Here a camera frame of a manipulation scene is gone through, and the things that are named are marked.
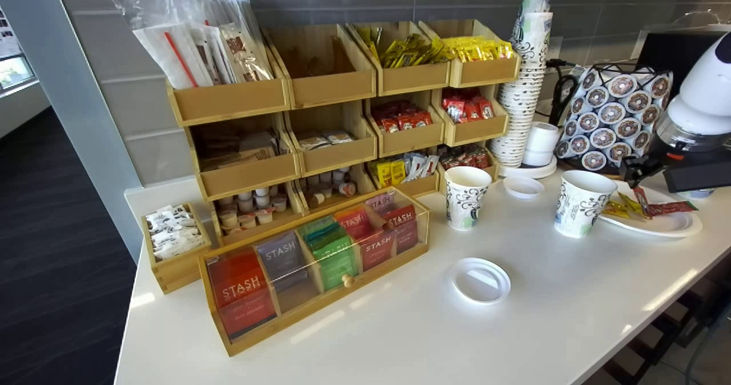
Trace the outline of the row of yellow packets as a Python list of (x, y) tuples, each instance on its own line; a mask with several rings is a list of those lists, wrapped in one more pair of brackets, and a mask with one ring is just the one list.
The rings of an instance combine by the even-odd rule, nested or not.
[(379, 159), (368, 164), (374, 182), (382, 187), (399, 185), (405, 182), (407, 169), (403, 159)]

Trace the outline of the paper notice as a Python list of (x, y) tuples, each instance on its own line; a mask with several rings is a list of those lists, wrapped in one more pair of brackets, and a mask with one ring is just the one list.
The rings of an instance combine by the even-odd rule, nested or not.
[(18, 37), (0, 7), (0, 61), (23, 54)]

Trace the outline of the heap of white sugar packets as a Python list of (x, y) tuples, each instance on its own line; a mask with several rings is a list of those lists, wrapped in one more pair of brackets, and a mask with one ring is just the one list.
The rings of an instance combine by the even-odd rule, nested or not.
[(196, 216), (185, 204), (158, 208), (154, 213), (146, 214), (144, 221), (157, 261), (182, 255), (207, 244)]

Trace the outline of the wooden tray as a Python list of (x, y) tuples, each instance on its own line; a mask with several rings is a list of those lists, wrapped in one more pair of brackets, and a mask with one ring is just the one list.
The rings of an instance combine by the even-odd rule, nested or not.
[(473, 88), (459, 89), (461, 93), (466, 90), (468, 93), (474, 93), (478, 90), (483, 98), (491, 101), (494, 116), (490, 119), (481, 119), (479, 121), (463, 122), (457, 124), (449, 116), (448, 112), (442, 107), (442, 98), (445, 93), (454, 93), (455, 88), (447, 87), (445, 89), (433, 89), (430, 91), (431, 106), (441, 117), (444, 122), (444, 133), (442, 135), (442, 143), (447, 146), (461, 146), (468, 143), (477, 143), (478, 141), (486, 141), (505, 135), (508, 128), (509, 116), (504, 107), (498, 103), (496, 93), (497, 84), (483, 85)]
[[(475, 142), (475, 143), (477, 143), (478, 145), (483, 145), (483, 146), (485, 146), (487, 148), (486, 141), (478, 141), (478, 142)], [(488, 150), (488, 155), (489, 155), (489, 157), (491, 159), (492, 166), (490, 168), (488, 168), (488, 169), (481, 169), (481, 170), (483, 170), (483, 171), (487, 172), (488, 174), (490, 174), (491, 177), (492, 177), (492, 179), (493, 179), (493, 181), (495, 182), (495, 181), (497, 181), (497, 170), (499, 168), (499, 164), (498, 164), (496, 158), (494, 157), (494, 155), (489, 150)], [(442, 169), (442, 166), (440, 164), (439, 168), (437, 169), (437, 173), (439, 175), (439, 187), (440, 187), (441, 194), (445, 194), (446, 191), (447, 191), (447, 183), (446, 183), (446, 179), (445, 179), (445, 172), (446, 171), (444, 171)]]
[(272, 114), (291, 109), (289, 83), (276, 57), (266, 50), (274, 79), (222, 84), (192, 89), (173, 89), (166, 83), (168, 101), (178, 126), (196, 126)]
[(355, 198), (357, 196), (365, 195), (365, 194), (371, 193), (375, 190), (375, 187), (374, 187), (372, 181), (367, 176), (366, 172), (364, 171), (364, 167), (362, 165), (352, 165), (352, 166), (347, 166), (347, 167), (351, 167), (351, 175), (352, 175), (353, 179), (355, 180), (356, 185), (358, 186), (358, 193), (355, 196), (353, 196), (352, 198), (334, 198), (334, 201), (332, 201), (330, 203), (326, 203), (322, 206), (319, 206), (318, 208), (308, 207), (307, 203), (304, 201), (304, 197), (303, 197), (303, 202), (306, 204), (306, 208), (308, 208), (308, 211), (321, 211), (321, 210), (324, 210), (325, 208), (329, 208), (334, 205), (345, 203), (347, 201), (352, 200), (353, 198)]
[[(392, 155), (392, 156), (389, 156), (386, 158), (380, 158), (380, 159), (402, 159), (404, 154), (405, 153), (395, 154), (395, 155)], [(365, 170), (368, 173), (368, 176), (371, 177), (371, 180), (373, 181), (374, 186), (377, 189), (381, 189), (379, 187), (379, 185), (377, 185), (375, 183), (375, 181), (369, 171), (368, 164), (371, 162), (374, 162), (374, 161), (370, 161), (365, 164)], [(436, 169), (435, 173), (430, 177), (416, 179), (415, 181), (412, 181), (412, 182), (403, 182), (403, 183), (401, 183), (399, 185), (395, 185), (393, 187), (396, 187), (401, 192), (408, 194), (410, 196), (418, 196), (418, 195), (433, 193), (433, 192), (436, 192), (439, 190), (439, 175), (437, 174), (437, 169)]]
[(293, 109), (373, 98), (376, 70), (342, 24), (262, 29)]
[(308, 213), (308, 208), (306, 208), (306, 204), (303, 202), (302, 192), (297, 181), (281, 183), (279, 184), (279, 188), (286, 192), (288, 199), (287, 208), (284, 211), (274, 211), (274, 213), (272, 213), (271, 223), (258, 223), (254, 226), (254, 228), (244, 228), (242, 231), (237, 231), (230, 235), (224, 230), (224, 226), (222, 226), (221, 216), (219, 215), (218, 210), (218, 201), (208, 202), (212, 217), (212, 226), (214, 227), (216, 241), (219, 247), (231, 245), (264, 233), (265, 231), (284, 226), (295, 219), (302, 218), (304, 214)]
[[(410, 101), (416, 106), (426, 109), (433, 119), (433, 124), (390, 134), (381, 132), (371, 116), (371, 109), (391, 101)], [(378, 156), (381, 158), (427, 149), (442, 143), (444, 122), (431, 106), (430, 90), (365, 99), (363, 101), (363, 114), (376, 135)]]
[[(440, 39), (485, 37), (489, 41), (501, 41), (497, 34), (477, 19), (419, 21), (418, 26), (427, 36)], [(448, 86), (468, 88), (514, 81), (519, 75), (520, 65), (521, 57), (518, 54), (509, 59), (486, 61), (462, 62), (460, 59), (453, 59), (450, 62)]]
[[(198, 162), (199, 141), (203, 136), (214, 134), (248, 134), (270, 131), (279, 140), (281, 155), (246, 163), (230, 168), (201, 171)], [(204, 200), (219, 200), (256, 188), (276, 185), (299, 177), (299, 158), (284, 124), (284, 113), (264, 114), (237, 118), (211, 124), (185, 127), (184, 133), (190, 145), (194, 175)]]
[[(306, 107), (284, 113), (284, 124), (299, 158), (301, 177), (358, 165), (377, 157), (377, 137), (364, 117), (364, 101)], [(327, 133), (349, 134), (351, 141), (307, 149), (303, 143)]]
[(395, 41), (407, 41), (416, 36), (425, 47), (432, 39), (412, 21), (346, 23), (345, 28), (376, 70), (377, 95), (415, 93), (446, 87), (450, 63), (419, 64), (400, 67), (384, 65), (386, 50)]

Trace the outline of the stack of dark red tea bags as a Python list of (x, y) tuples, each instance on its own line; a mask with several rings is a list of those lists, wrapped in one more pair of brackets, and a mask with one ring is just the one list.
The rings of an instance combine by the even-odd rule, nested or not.
[(402, 254), (419, 242), (417, 211), (412, 201), (396, 192), (382, 193), (364, 202), (395, 230), (396, 254)]

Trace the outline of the heap of white sachets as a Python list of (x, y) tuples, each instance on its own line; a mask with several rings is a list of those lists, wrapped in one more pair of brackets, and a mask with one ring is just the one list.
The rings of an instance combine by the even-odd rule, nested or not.
[(432, 176), (439, 164), (437, 154), (405, 153), (403, 160), (405, 163), (404, 182)]

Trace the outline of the heap of clear wrapped straws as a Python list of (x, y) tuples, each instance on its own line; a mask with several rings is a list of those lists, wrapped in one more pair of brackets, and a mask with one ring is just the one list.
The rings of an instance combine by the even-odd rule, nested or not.
[(274, 78), (250, 0), (113, 0), (173, 89)]

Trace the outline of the heap of dark red sachets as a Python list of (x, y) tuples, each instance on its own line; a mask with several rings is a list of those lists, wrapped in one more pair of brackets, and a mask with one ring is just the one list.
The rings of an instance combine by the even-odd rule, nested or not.
[(488, 169), (492, 166), (488, 149), (477, 143), (455, 147), (440, 145), (437, 148), (437, 155), (444, 171), (464, 166), (478, 169)]

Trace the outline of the stack of grey tea bags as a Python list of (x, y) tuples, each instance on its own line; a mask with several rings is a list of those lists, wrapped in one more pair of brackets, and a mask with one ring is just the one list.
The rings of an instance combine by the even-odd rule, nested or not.
[(307, 263), (295, 231), (281, 233), (254, 247), (277, 291), (308, 279)]

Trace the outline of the heap of creamer cups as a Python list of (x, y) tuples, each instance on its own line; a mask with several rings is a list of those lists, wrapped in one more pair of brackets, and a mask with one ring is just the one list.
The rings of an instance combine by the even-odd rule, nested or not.
[(310, 208), (318, 208), (334, 201), (334, 198), (352, 198), (358, 193), (357, 183), (351, 175), (351, 167), (301, 178), (299, 185), (304, 201)]
[(274, 225), (290, 213), (290, 198), (283, 186), (258, 188), (212, 203), (220, 234), (229, 236)]

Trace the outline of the stack of orange tea bags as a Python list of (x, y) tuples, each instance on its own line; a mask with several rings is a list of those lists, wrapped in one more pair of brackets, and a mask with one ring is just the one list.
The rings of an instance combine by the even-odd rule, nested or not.
[(215, 256), (206, 265), (216, 309), (230, 340), (276, 318), (263, 266), (253, 250)]

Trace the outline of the white plate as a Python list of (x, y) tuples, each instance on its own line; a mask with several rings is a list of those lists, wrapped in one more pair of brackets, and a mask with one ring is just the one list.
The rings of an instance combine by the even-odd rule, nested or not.
[[(612, 195), (611, 201), (621, 203), (620, 193), (628, 195), (632, 200), (636, 201), (632, 190), (626, 182), (614, 180), (614, 183), (618, 186), (618, 190)], [(643, 190), (648, 197), (649, 203), (659, 204), (680, 201), (673, 196), (653, 188), (643, 187)], [(664, 238), (686, 238), (699, 234), (702, 231), (702, 221), (694, 211), (663, 214), (653, 219), (640, 219), (639, 216), (617, 218), (616, 216), (606, 214), (600, 214), (599, 218), (619, 228)]]

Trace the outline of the window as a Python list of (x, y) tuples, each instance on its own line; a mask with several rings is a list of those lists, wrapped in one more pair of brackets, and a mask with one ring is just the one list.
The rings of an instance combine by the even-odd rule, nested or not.
[(25, 86), (37, 80), (25, 54), (0, 57), (0, 93)]

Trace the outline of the patterned paper cup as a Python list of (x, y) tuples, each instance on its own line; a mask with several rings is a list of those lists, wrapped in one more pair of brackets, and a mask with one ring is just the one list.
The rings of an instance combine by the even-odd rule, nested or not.
[(554, 228), (560, 234), (580, 239), (592, 231), (618, 185), (590, 171), (565, 171), (561, 175)]
[(445, 172), (447, 224), (457, 231), (475, 228), (491, 174), (483, 169), (457, 166)]

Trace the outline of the rack of coffee pods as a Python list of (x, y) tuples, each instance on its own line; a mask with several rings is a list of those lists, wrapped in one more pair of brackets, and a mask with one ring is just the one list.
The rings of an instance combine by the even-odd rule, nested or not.
[(567, 168), (618, 177), (620, 161), (648, 150), (665, 114), (673, 73), (632, 64), (574, 65), (555, 87), (554, 154)]

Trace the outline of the stack of white lids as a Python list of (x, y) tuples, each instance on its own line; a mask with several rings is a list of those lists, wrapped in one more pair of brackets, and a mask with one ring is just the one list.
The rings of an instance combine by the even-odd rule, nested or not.
[(559, 138), (560, 130), (555, 125), (533, 122), (528, 133), (522, 163), (532, 167), (543, 167), (550, 164)]

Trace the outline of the heap of brown sachets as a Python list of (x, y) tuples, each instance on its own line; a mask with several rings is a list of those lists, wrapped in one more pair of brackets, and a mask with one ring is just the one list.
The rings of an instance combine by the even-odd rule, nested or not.
[(281, 155), (279, 140), (270, 131), (203, 136), (196, 150), (199, 169), (203, 172), (255, 163)]

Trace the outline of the small wooden box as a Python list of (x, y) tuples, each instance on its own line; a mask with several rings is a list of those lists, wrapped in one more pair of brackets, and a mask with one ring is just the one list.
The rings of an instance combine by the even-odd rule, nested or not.
[(188, 208), (191, 208), (193, 211), (198, 225), (203, 229), (203, 236), (206, 238), (207, 244), (203, 247), (196, 248), (167, 260), (157, 261), (153, 256), (151, 237), (148, 234), (146, 221), (144, 221), (144, 216), (146, 216), (146, 214), (139, 218), (143, 231), (143, 256), (148, 258), (153, 276), (164, 294), (172, 293), (177, 289), (183, 288), (183, 286), (186, 286), (187, 284), (199, 280), (199, 257), (201, 257), (204, 253), (209, 252), (212, 248), (211, 238), (208, 236), (208, 232), (199, 220), (199, 215), (194, 210), (193, 205), (190, 205), (190, 203), (183, 204), (188, 206)]

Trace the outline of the stack of paper cups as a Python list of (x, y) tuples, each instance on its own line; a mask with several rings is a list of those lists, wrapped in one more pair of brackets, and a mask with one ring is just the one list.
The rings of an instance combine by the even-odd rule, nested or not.
[(497, 101), (508, 115), (504, 135), (490, 140), (490, 152), (501, 167), (517, 168), (527, 150), (541, 87), (547, 72), (553, 12), (552, 0), (522, 0), (509, 42), (519, 55), (519, 74), (500, 86)]

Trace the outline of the yellow sachet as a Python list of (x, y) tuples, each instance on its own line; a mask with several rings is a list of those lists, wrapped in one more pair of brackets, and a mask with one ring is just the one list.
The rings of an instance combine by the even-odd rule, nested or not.
[(603, 211), (603, 216), (609, 216), (610, 218), (620, 219), (631, 219), (632, 216), (628, 208), (623, 204), (615, 200), (609, 200)]
[(630, 198), (628, 195), (625, 195), (621, 192), (619, 192), (618, 195), (621, 198), (622, 205), (624, 206), (625, 210), (632, 218), (635, 218), (637, 220), (651, 219), (645, 214), (642, 205), (640, 205), (637, 201), (632, 200), (632, 198)]

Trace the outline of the heap of yellow green sachets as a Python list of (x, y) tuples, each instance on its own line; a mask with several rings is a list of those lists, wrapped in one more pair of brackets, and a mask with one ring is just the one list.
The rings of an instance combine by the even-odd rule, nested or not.
[(453, 59), (441, 39), (427, 39), (409, 22), (355, 24), (355, 32), (382, 69), (441, 64)]

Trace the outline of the stack of green tea bags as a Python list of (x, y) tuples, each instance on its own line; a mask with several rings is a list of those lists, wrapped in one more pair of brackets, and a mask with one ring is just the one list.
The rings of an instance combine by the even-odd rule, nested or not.
[(334, 216), (303, 224), (296, 231), (319, 266), (325, 292), (344, 286), (343, 276), (359, 275), (354, 240)]

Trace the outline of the black coffee machine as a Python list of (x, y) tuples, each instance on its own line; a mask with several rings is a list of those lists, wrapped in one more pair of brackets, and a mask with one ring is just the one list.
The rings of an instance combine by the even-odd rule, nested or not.
[(731, 19), (722, 20), (711, 9), (692, 10), (668, 23), (645, 26), (631, 58), (639, 66), (651, 67), (658, 73), (673, 73), (669, 92), (672, 99), (694, 63), (726, 32), (731, 32)]

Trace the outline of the white cup lid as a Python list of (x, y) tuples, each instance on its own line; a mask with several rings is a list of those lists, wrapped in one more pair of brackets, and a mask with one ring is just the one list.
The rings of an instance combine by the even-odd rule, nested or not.
[(534, 199), (545, 191), (545, 186), (533, 178), (505, 177), (502, 182), (506, 192), (518, 199)]
[(475, 306), (491, 306), (506, 299), (512, 289), (507, 272), (484, 258), (463, 258), (449, 268), (449, 285), (457, 298)]

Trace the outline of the red sachet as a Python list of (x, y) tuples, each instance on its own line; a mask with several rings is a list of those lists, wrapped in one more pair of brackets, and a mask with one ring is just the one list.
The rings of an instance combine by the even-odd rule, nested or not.
[(632, 188), (632, 190), (634, 193), (634, 197), (636, 198), (637, 203), (639, 204), (639, 206), (641, 208), (642, 215), (646, 219), (652, 219), (653, 214), (651, 214), (651, 212), (650, 212), (649, 203), (648, 203), (647, 197), (645, 195), (645, 191), (640, 186), (634, 187), (634, 188)]
[(663, 216), (666, 214), (698, 211), (698, 208), (689, 201), (673, 201), (668, 203), (651, 203), (644, 208), (647, 216), (654, 218), (655, 216)]

